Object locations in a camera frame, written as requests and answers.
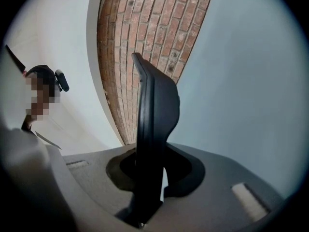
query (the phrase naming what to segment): gray plastic surface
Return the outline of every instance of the gray plastic surface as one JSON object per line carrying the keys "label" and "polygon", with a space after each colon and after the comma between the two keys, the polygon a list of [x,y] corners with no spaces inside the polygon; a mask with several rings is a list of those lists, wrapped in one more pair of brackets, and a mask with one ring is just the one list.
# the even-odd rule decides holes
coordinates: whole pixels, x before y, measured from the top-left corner
{"label": "gray plastic surface", "polygon": [[84,192],[69,172],[56,147],[47,146],[47,150],[52,162],[55,179],[63,197],[72,211],[79,231],[137,231],[135,228],[125,224],[106,212],[97,204],[95,199],[92,200],[87,193]]}
{"label": "gray plastic surface", "polygon": [[44,210],[47,216],[71,219],[45,145],[34,134],[19,129],[0,130],[0,163],[32,205]]}
{"label": "gray plastic surface", "polygon": [[[167,198],[147,224],[150,231],[236,231],[252,224],[230,187],[245,182],[270,210],[282,202],[279,194],[263,180],[236,163],[216,154],[173,144],[199,158],[206,167],[202,184],[183,198]],[[85,160],[88,166],[71,170],[82,189],[104,210],[115,214],[128,206],[131,192],[117,190],[106,175],[107,162],[135,145],[66,156],[65,162]]]}

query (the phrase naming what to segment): black mount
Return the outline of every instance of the black mount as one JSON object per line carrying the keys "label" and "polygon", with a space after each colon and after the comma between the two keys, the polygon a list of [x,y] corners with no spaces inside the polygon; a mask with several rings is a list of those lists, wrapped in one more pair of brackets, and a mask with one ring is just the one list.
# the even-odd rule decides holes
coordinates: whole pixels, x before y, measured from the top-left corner
{"label": "black mount", "polygon": [[183,197],[200,185],[205,167],[199,159],[167,144],[180,114],[174,81],[139,53],[132,58],[141,84],[137,144],[134,150],[111,159],[106,172],[119,189],[134,193],[130,206],[116,216],[140,228],[162,204],[163,168],[169,182],[164,197]]}

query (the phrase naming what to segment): person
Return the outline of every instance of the person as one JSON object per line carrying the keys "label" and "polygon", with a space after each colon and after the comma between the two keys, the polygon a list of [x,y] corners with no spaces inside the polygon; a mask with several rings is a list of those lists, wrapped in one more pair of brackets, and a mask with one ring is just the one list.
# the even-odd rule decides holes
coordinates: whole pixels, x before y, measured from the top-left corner
{"label": "person", "polygon": [[52,103],[58,102],[60,90],[56,76],[47,65],[38,65],[28,72],[23,70],[26,87],[31,90],[31,102],[27,103],[26,118],[22,130],[32,133],[32,123],[48,114]]}

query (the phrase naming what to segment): brick wall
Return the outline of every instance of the brick wall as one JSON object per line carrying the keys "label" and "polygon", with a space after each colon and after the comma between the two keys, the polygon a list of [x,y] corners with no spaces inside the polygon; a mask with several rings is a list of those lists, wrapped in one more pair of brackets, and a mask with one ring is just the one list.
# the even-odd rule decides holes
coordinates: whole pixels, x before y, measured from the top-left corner
{"label": "brick wall", "polygon": [[103,87],[125,144],[136,141],[139,52],[178,82],[210,0],[104,0],[98,24]]}

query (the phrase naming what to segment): white wall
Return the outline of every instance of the white wall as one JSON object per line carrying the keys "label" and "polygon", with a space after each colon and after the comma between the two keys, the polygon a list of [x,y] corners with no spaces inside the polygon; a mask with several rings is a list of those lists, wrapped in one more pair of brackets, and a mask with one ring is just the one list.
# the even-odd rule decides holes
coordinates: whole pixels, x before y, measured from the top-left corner
{"label": "white wall", "polygon": [[[85,148],[85,152],[119,147],[123,143],[107,105],[102,83],[98,82],[97,30],[93,25],[97,24],[99,2],[30,0],[5,41],[27,69],[47,64],[54,71],[61,69],[64,72],[70,90],[61,92],[62,104],[58,115],[62,113],[62,116],[50,116],[50,120],[36,122],[33,127],[61,148],[64,148],[61,145],[66,145],[66,152],[70,154],[82,153],[83,148],[73,151],[76,148],[73,141],[77,137],[72,140],[72,132],[80,135],[83,144],[92,145]],[[62,135],[56,131],[54,122],[63,124]]]}
{"label": "white wall", "polygon": [[211,0],[169,142],[230,157],[288,197],[309,158],[304,44],[280,0]]}
{"label": "white wall", "polygon": [[21,128],[26,116],[25,80],[6,50],[0,52],[0,90],[0,128]]}

